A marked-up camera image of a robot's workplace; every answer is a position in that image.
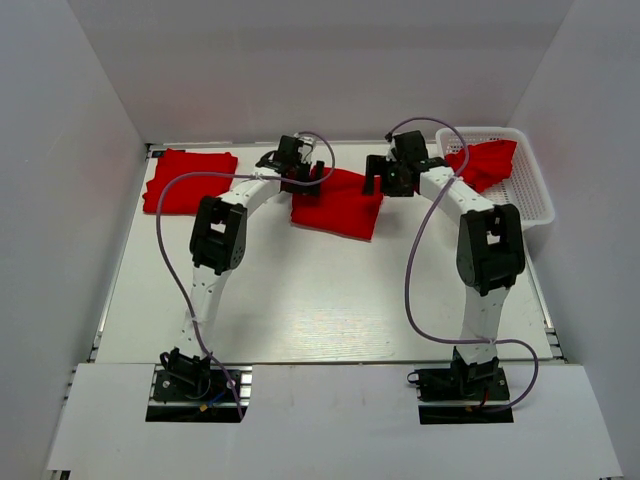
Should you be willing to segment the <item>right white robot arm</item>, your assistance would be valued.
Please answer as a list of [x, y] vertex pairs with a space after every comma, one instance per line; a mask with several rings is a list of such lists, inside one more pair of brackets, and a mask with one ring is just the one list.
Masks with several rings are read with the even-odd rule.
[[465, 286], [465, 306], [459, 338], [447, 343], [453, 358], [446, 369], [419, 372], [417, 384], [425, 400], [482, 401], [500, 381], [497, 336], [502, 309], [525, 266], [518, 209], [486, 199], [461, 177], [471, 149], [461, 149], [462, 162], [450, 166], [429, 155], [421, 132], [386, 136], [386, 155], [366, 159], [366, 195], [389, 197], [419, 194], [431, 200], [457, 224], [456, 269]]

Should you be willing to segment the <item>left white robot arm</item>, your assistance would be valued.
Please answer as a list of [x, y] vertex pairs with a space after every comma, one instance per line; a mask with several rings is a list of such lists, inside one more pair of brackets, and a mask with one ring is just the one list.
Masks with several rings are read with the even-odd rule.
[[240, 175], [229, 192], [200, 201], [189, 240], [193, 276], [181, 333], [195, 364], [182, 368], [176, 382], [188, 398], [205, 397], [212, 385], [211, 366], [221, 365], [205, 346], [203, 334], [217, 316], [232, 271], [244, 258], [249, 217], [283, 191], [320, 193], [324, 163], [312, 161], [319, 139], [311, 131], [282, 136], [277, 148], [263, 155], [250, 173]]

